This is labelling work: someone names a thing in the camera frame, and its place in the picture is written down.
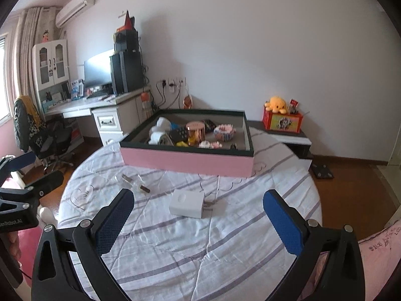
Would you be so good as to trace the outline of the black tv remote control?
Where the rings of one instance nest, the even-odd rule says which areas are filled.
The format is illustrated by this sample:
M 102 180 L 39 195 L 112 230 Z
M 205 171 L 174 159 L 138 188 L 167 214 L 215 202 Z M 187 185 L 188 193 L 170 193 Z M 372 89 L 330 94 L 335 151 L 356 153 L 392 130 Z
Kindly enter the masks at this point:
M 214 131 L 216 124 L 210 119 L 201 120 L 205 124 L 205 133 L 208 134 Z M 177 143 L 179 141 L 187 142 L 187 128 L 180 125 L 180 128 L 169 131 L 169 137 L 172 142 Z

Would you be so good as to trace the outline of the pink white block figure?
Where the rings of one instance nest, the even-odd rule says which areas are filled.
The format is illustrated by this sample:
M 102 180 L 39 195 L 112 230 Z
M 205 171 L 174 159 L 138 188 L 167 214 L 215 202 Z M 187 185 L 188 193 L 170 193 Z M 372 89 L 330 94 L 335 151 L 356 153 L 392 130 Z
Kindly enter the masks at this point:
M 202 141 L 199 143 L 198 147 L 204 149 L 220 149 L 222 148 L 222 144 L 218 141 Z

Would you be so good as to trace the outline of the clear glass bottle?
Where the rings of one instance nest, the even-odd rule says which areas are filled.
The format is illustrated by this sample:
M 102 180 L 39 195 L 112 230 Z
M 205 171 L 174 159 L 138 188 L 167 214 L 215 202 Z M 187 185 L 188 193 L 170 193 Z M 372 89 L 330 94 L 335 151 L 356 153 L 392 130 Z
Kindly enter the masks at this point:
M 145 186 L 140 175 L 128 176 L 121 173 L 115 175 L 114 179 L 121 188 L 129 189 L 131 192 L 150 193 L 150 188 Z

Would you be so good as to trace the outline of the white power adapter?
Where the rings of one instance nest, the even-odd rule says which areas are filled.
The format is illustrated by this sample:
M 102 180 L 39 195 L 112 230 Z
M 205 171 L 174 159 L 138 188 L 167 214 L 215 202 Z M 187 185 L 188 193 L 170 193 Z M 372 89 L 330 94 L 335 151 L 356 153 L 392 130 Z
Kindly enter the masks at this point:
M 187 189 L 175 189 L 171 196 L 171 215 L 201 219 L 204 210 L 212 210 L 213 205 L 205 201 L 205 194 Z

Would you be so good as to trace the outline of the red cartoon box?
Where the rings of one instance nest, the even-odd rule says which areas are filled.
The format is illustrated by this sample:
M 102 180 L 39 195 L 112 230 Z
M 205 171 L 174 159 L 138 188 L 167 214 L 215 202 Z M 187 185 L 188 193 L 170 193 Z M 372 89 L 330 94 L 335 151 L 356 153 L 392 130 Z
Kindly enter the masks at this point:
M 263 111 L 262 123 L 267 130 L 300 133 L 303 122 L 303 115 L 297 114 L 280 114 L 272 111 Z

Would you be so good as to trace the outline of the white desk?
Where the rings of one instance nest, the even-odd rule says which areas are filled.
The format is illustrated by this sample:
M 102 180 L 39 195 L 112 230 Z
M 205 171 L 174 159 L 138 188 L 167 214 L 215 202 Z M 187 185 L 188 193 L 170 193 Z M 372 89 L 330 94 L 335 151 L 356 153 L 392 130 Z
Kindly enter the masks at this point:
M 121 141 L 145 118 L 142 111 L 141 94 L 149 93 L 150 87 L 107 97 L 106 99 L 79 99 L 60 103 L 48 111 L 45 116 L 61 115 L 63 118 L 81 118 L 92 116 L 103 145 Z

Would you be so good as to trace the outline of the pink block donut model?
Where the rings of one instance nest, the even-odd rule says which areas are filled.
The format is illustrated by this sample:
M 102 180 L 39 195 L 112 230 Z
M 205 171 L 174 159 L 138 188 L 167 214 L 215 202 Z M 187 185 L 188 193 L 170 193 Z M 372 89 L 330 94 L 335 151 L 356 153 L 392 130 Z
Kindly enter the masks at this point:
M 227 142 L 234 138 L 236 132 L 232 124 L 220 124 L 214 128 L 214 137 L 219 141 Z

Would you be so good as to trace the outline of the blue highlighter marker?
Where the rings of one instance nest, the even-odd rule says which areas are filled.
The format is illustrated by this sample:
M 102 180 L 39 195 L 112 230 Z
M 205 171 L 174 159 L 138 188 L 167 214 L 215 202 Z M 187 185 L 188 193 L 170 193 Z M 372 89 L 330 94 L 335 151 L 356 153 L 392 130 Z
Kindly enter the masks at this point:
M 171 129 L 172 129 L 172 130 L 176 130 L 176 129 L 178 129 L 178 128 L 180 128 L 180 125 L 175 124 L 175 123 L 172 123 L 172 124 L 171 124 Z

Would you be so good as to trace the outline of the orange cap bottle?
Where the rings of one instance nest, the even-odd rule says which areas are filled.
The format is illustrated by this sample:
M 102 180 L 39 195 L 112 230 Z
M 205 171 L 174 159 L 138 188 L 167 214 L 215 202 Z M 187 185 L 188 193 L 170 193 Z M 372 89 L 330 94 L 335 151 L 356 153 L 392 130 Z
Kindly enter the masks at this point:
M 140 97 L 141 97 L 141 106 L 142 106 L 143 112 L 149 113 L 150 111 L 152 111 L 149 93 L 143 92 L 143 93 L 141 93 Z

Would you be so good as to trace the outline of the yellow octopus plush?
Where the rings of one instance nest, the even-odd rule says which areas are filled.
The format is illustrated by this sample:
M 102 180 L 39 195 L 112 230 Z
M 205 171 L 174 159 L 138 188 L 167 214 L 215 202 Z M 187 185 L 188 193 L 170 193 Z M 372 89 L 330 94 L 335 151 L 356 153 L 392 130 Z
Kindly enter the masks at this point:
M 265 102 L 264 108 L 266 111 L 271 111 L 272 113 L 287 113 L 287 103 L 281 97 L 271 97 L 269 101 Z

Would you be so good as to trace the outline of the rose gold lidded jar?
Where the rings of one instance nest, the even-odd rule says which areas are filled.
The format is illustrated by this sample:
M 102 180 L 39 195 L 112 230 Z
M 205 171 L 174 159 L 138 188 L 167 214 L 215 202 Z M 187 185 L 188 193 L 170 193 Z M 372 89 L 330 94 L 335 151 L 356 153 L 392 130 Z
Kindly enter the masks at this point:
M 187 144 L 197 146 L 205 139 L 205 124 L 201 121 L 189 122 L 187 128 Z

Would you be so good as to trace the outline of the black computer monitor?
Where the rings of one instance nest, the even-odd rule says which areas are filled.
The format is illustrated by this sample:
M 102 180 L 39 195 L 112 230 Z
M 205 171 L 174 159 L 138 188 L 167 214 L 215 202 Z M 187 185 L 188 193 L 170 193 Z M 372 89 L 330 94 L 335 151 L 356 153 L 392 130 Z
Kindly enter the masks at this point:
M 114 50 L 97 54 L 84 62 L 84 86 L 94 88 L 112 83 L 111 59 Z

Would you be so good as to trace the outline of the black computer tower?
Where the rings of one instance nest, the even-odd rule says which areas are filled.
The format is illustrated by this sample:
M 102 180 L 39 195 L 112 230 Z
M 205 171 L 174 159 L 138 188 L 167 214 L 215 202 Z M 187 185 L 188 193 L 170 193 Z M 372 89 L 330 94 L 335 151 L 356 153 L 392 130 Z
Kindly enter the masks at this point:
M 112 89 L 115 95 L 122 95 L 145 86 L 141 54 L 120 51 L 110 56 Z

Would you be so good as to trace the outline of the black speaker box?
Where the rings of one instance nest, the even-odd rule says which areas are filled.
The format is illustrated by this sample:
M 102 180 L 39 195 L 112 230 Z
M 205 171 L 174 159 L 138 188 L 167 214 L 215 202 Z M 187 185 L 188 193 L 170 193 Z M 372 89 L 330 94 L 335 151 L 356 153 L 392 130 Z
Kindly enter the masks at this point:
M 114 50 L 120 51 L 139 51 L 139 37 L 135 29 L 125 29 L 114 33 Z

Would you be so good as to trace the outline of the white air conditioner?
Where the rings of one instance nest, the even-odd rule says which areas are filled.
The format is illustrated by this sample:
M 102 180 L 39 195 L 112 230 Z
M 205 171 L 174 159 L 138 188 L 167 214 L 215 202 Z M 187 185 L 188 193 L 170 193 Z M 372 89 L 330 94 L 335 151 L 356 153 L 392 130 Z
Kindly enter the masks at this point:
M 56 27 L 63 28 L 72 18 L 92 7 L 95 0 L 71 0 L 56 15 Z

